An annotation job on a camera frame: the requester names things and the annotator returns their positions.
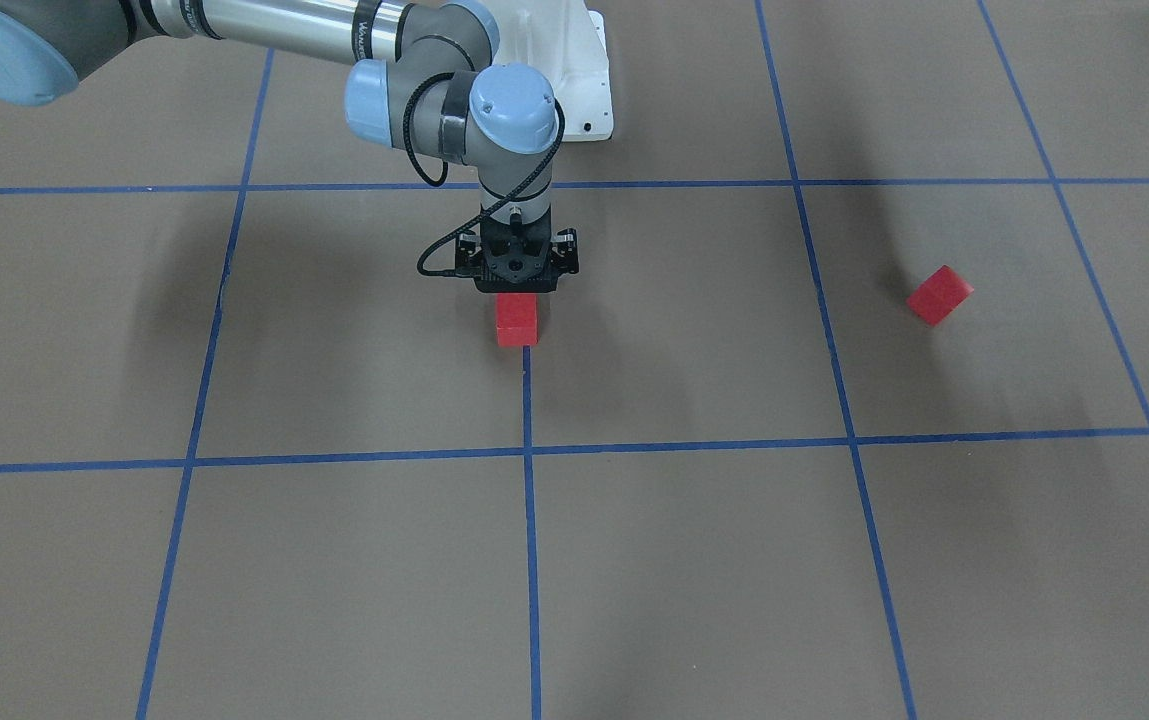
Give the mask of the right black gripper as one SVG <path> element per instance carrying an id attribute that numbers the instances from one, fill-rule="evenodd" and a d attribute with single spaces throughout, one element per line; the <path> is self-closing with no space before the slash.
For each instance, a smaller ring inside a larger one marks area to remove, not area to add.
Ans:
<path id="1" fill-rule="evenodd" d="M 486 222 L 481 233 L 460 233 L 452 246 L 452 274 L 481 293 L 552 293 L 562 277 L 580 270 L 577 231 L 554 233 L 543 222 Z"/>

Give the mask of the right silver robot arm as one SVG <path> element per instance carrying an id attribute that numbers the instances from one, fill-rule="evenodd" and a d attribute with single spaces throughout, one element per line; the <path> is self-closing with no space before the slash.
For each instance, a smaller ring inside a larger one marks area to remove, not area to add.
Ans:
<path id="1" fill-rule="evenodd" d="M 504 15 L 484 1 L 0 1 L 0 100 L 43 106 L 146 38 L 208 38 L 349 68 L 346 126 L 422 158 L 475 169 L 475 217 L 417 260 L 423 277 L 481 293 L 550 293 L 580 269 L 548 191 L 564 108 L 548 77 L 506 61 Z"/>

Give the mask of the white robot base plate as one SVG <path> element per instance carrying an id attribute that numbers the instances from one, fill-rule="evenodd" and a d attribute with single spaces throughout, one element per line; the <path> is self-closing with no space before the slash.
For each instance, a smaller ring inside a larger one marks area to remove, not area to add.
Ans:
<path id="1" fill-rule="evenodd" d="M 584 1 L 487 1 L 498 20 L 501 63 L 523 63 L 552 83 L 566 142 L 610 140 L 615 127 L 602 14 Z"/>

